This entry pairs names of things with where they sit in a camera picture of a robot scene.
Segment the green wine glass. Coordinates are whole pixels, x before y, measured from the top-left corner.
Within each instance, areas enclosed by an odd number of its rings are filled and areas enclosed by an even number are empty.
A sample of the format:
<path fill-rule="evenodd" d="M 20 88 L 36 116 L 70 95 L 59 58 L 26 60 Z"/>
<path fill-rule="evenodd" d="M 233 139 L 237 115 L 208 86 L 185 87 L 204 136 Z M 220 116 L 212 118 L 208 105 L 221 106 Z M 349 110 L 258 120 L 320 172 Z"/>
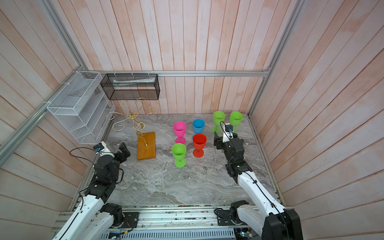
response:
<path fill-rule="evenodd" d="M 230 124 L 233 126 L 233 132 L 237 133 L 237 126 L 242 122 L 243 114 L 240 112 L 232 112 L 230 115 Z"/>
<path fill-rule="evenodd" d="M 225 120 L 226 114 L 221 111 L 216 111 L 213 113 L 213 124 L 215 125 L 212 127 L 211 132 L 219 134 L 221 132 L 221 122 Z"/>
<path fill-rule="evenodd" d="M 175 158 L 175 166 L 183 168 L 186 165 L 187 148 L 184 144 L 177 143 L 172 147 L 172 154 Z"/>

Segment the blue wine glass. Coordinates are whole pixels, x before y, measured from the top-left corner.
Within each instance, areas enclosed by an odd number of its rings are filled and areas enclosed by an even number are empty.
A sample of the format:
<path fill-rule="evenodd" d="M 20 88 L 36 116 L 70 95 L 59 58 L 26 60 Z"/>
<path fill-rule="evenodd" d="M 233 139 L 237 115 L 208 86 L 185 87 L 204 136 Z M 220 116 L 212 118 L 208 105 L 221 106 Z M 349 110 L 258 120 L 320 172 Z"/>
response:
<path fill-rule="evenodd" d="M 205 121 L 202 119 L 195 119 L 193 121 L 193 132 L 196 134 L 202 134 L 205 128 Z"/>

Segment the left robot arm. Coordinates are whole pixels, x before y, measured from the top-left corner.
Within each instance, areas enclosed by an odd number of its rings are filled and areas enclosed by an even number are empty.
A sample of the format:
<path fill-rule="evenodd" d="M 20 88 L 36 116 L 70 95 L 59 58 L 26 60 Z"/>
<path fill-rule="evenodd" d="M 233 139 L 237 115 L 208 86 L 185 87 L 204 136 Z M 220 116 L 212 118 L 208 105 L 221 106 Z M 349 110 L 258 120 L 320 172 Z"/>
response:
<path fill-rule="evenodd" d="M 84 196 L 69 220 L 53 237 L 54 240 L 98 240 L 109 228 L 120 228 L 125 216 L 122 206 L 107 203 L 116 185 L 124 174 L 120 164 L 130 157 L 131 153 L 125 143 L 121 143 L 119 151 L 112 153 L 105 142 L 93 146 L 100 154 L 94 164 L 94 176 L 84 190 Z"/>

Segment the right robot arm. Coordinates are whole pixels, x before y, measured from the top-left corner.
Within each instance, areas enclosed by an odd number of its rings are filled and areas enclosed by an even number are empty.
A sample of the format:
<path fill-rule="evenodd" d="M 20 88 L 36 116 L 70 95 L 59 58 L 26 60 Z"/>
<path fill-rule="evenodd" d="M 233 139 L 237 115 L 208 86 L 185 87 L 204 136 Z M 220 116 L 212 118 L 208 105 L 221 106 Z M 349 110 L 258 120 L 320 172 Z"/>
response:
<path fill-rule="evenodd" d="M 247 201 L 232 203 L 232 221 L 247 224 L 262 240 L 302 240 L 304 236 L 298 213 L 280 204 L 257 179 L 245 161 L 244 140 L 235 133 L 224 133 L 222 137 L 215 134 L 214 146 L 224 151 L 227 173 L 247 192 L 257 207 L 254 210 Z"/>

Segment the red wine glass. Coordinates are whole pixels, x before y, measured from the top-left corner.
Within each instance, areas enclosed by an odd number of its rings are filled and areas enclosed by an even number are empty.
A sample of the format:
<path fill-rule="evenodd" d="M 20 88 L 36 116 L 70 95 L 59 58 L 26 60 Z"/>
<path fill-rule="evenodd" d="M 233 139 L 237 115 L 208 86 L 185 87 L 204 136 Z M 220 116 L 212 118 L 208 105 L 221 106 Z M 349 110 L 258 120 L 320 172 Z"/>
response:
<path fill-rule="evenodd" d="M 193 137 L 194 151 L 193 155 L 196 158 L 201 158 L 204 155 L 203 148 L 206 146 L 207 137 L 204 134 L 196 134 Z"/>

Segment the pink wine glass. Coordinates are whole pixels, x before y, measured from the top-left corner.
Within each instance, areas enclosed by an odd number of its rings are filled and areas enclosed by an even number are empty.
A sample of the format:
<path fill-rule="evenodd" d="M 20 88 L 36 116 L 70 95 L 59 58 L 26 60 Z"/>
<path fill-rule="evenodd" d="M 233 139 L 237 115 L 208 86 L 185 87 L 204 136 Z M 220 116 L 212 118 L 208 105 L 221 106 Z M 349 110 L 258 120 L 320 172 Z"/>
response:
<path fill-rule="evenodd" d="M 176 122 L 173 126 L 174 132 L 177 136 L 177 139 L 175 140 L 176 143 L 185 144 L 186 139 L 184 138 L 184 135 L 187 131 L 187 125 L 184 122 Z"/>

